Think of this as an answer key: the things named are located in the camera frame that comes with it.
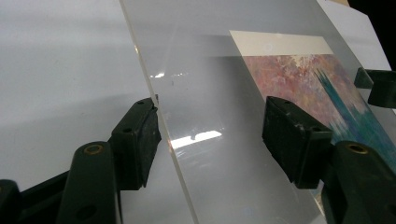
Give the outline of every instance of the black mechanical part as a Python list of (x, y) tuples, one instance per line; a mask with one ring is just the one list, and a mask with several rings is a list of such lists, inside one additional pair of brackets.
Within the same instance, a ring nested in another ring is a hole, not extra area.
[[(329, 224), (396, 223), (396, 176), (386, 163), (360, 143), (333, 146), (332, 132), (303, 112), (289, 101), (267, 98), (263, 141), (290, 182), (301, 189), (309, 185), (296, 181), (299, 176), (307, 183), (323, 181), (321, 198)], [(325, 133), (312, 138), (312, 125)]]
[(157, 108), (135, 103), (108, 142), (79, 148), (69, 172), (20, 192), (0, 180), (0, 223), (121, 223), (120, 190), (146, 186), (161, 141)]
[(294, 103), (268, 96), (262, 139), (290, 182), (315, 189), (332, 131)]
[(396, 108), (396, 72), (359, 68), (355, 86), (372, 89), (368, 99), (370, 105)]

